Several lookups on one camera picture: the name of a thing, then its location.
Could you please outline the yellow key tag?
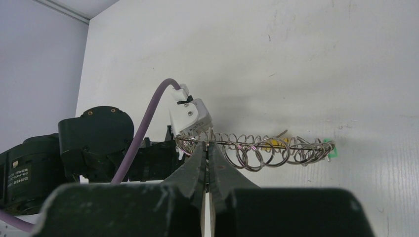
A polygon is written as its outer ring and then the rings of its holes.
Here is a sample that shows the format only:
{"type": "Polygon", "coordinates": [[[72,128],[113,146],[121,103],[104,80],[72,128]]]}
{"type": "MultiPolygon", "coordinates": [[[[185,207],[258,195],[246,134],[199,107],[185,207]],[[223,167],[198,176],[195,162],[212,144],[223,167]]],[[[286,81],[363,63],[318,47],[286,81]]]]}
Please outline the yellow key tag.
{"type": "Polygon", "coordinates": [[[284,143],[280,142],[279,140],[268,140],[267,143],[262,144],[262,151],[271,152],[272,150],[278,151],[282,148],[285,148],[284,143]]]}

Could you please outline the green key tag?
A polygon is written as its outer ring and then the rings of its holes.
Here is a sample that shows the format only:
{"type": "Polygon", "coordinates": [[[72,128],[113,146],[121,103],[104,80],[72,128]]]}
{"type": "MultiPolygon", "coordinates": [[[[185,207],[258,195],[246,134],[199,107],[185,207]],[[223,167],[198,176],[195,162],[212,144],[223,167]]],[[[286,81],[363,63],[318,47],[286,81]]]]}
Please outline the green key tag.
{"type": "Polygon", "coordinates": [[[327,148],[327,161],[331,162],[332,159],[338,157],[337,148],[335,142],[331,139],[324,139],[323,140],[325,147],[327,148]]]}

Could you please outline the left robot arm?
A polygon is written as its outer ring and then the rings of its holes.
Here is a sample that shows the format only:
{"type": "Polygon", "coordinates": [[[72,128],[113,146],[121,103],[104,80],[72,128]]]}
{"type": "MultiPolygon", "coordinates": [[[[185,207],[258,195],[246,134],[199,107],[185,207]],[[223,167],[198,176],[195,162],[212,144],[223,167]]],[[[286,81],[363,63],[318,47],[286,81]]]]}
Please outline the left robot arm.
{"type": "Polygon", "coordinates": [[[58,123],[58,132],[35,136],[0,156],[0,208],[11,215],[39,213],[57,187],[109,183],[134,137],[131,117],[111,106],[98,106],[58,123]]]}

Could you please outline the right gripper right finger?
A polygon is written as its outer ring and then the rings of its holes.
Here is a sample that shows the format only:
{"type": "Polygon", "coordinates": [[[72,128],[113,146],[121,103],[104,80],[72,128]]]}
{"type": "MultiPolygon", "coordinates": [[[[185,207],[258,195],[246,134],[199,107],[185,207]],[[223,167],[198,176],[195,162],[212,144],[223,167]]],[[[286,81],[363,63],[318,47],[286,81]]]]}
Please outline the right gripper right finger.
{"type": "Polygon", "coordinates": [[[208,161],[211,235],[238,237],[244,219],[249,216],[244,194],[258,190],[259,186],[233,167],[215,142],[209,142],[208,161]]]}

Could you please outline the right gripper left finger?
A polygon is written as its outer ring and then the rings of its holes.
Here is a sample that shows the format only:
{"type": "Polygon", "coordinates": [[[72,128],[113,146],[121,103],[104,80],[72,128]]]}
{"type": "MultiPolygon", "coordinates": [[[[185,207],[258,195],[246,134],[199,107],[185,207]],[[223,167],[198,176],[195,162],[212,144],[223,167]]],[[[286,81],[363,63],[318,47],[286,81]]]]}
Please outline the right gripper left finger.
{"type": "Polygon", "coordinates": [[[202,237],[205,230],[206,146],[200,142],[194,152],[163,181],[168,191],[167,237],[202,237]]]}

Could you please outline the metal disc with keyrings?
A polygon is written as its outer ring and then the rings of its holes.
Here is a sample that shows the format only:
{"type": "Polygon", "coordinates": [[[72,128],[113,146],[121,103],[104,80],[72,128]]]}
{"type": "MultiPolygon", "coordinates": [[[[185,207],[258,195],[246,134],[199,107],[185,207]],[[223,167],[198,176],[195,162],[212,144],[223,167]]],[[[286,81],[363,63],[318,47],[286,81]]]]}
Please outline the metal disc with keyrings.
{"type": "Polygon", "coordinates": [[[177,148],[186,156],[191,156],[196,145],[203,142],[217,143],[228,162],[236,169],[259,172],[264,167],[277,168],[283,165],[308,166],[323,160],[327,161],[327,148],[323,140],[309,141],[300,136],[288,136],[284,130],[278,135],[246,135],[215,132],[213,129],[202,131],[195,136],[180,134],[174,138],[177,148]],[[285,148],[271,152],[262,151],[262,144],[268,140],[279,140],[285,148]]]}

